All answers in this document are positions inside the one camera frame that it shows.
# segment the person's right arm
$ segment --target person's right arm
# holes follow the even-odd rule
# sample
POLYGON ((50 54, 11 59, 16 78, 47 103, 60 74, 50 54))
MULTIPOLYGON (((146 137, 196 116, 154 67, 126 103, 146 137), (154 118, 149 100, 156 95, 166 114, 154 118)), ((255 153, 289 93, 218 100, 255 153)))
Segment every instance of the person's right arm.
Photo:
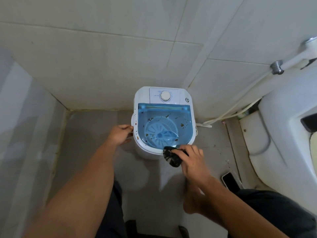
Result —
POLYGON ((183 160, 185 177, 204 192, 232 237, 288 237, 210 175, 201 149, 195 145, 182 145, 180 149, 188 156, 177 149, 172 152, 183 160))

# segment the washing machine drum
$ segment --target washing machine drum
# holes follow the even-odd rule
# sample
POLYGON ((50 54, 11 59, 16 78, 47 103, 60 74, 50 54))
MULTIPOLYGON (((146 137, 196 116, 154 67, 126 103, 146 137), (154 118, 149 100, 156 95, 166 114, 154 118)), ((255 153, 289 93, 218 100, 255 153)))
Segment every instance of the washing machine drum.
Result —
POLYGON ((188 144, 194 136, 190 105, 139 103, 137 123, 136 141, 151 153, 188 144))

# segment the person's left hand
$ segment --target person's left hand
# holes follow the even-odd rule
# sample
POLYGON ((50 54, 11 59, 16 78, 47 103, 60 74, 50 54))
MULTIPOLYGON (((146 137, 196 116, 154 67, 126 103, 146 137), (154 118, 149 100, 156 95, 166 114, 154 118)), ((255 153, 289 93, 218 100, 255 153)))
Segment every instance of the person's left hand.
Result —
POLYGON ((109 142, 112 145, 116 145, 116 146, 129 143, 131 139, 128 139, 128 138, 133 136, 133 134, 130 133, 132 131, 133 131, 133 126, 129 124, 114 126, 111 129, 106 142, 109 142))

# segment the person's left arm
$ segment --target person's left arm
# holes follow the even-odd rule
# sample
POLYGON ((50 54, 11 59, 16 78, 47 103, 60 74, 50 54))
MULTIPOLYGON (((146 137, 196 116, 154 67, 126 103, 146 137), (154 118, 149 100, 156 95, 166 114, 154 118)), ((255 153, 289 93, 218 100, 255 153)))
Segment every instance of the person's left arm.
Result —
POLYGON ((130 141, 132 130, 130 125, 113 127, 86 167, 57 192, 23 237, 94 237, 113 187, 113 155, 130 141))

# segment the white control knob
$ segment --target white control knob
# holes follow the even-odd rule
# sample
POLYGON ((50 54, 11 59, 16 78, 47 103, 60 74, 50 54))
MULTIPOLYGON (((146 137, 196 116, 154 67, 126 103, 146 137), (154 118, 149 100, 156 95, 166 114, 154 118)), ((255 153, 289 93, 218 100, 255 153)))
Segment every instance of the white control knob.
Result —
POLYGON ((163 91, 161 92, 160 98, 163 101, 168 101, 171 99, 171 94, 168 91, 163 91))

